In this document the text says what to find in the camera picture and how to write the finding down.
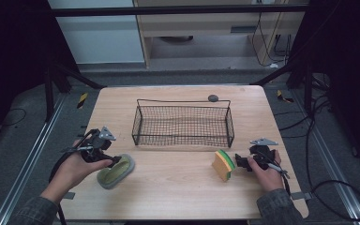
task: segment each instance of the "wire basket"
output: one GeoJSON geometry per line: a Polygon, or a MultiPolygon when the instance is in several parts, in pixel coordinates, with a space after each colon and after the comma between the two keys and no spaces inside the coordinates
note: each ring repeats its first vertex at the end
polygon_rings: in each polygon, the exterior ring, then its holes
{"type": "Polygon", "coordinates": [[[229,100],[138,99],[132,130],[133,141],[136,145],[201,144],[231,147],[234,132],[230,103],[229,100]]]}

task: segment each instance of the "small round object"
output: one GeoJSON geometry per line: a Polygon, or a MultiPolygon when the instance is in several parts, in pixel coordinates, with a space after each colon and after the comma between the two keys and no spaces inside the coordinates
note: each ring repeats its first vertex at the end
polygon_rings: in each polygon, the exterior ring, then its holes
{"type": "Polygon", "coordinates": [[[218,96],[216,96],[216,95],[210,95],[207,99],[208,99],[210,102],[217,102],[217,101],[218,101],[218,96]]]}

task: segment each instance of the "yellow sponge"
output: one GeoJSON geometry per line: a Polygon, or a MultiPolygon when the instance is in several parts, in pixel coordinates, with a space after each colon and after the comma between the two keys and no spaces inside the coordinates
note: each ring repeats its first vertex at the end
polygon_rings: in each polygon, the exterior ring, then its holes
{"type": "Polygon", "coordinates": [[[215,161],[212,163],[212,166],[223,181],[228,181],[231,177],[231,171],[235,169],[233,161],[227,153],[221,149],[216,151],[215,161]]]}

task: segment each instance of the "gray sleeve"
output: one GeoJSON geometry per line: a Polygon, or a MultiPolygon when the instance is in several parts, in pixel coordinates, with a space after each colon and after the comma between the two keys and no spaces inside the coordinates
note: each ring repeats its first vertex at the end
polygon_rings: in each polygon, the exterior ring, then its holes
{"type": "Polygon", "coordinates": [[[276,189],[261,196],[257,201],[263,224],[304,224],[300,212],[285,189],[276,189]]]}
{"type": "Polygon", "coordinates": [[[53,224],[57,210],[55,203],[36,197],[29,200],[16,215],[12,216],[8,224],[53,224]]]}

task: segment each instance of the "human hand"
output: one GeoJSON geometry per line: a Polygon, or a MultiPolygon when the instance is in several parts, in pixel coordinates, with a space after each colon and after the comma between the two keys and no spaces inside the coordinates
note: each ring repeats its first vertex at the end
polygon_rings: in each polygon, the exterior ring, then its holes
{"type": "MultiPolygon", "coordinates": [[[[277,150],[275,150],[275,161],[280,164],[280,157],[277,150]]],[[[283,187],[282,177],[278,171],[268,168],[267,170],[263,170],[260,168],[259,164],[255,161],[255,159],[248,157],[247,162],[249,166],[252,168],[254,173],[259,180],[259,183],[262,185],[262,188],[269,192],[275,189],[281,189],[283,187]]]]}
{"type": "Polygon", "coordinates": [[[87,175],[112,163],[109,159],[88,163],[83,160],[81,153],[73,153],[60,165],[53,180],[40,196],[59,204],[64,195],[79,185],[87,175]]]}

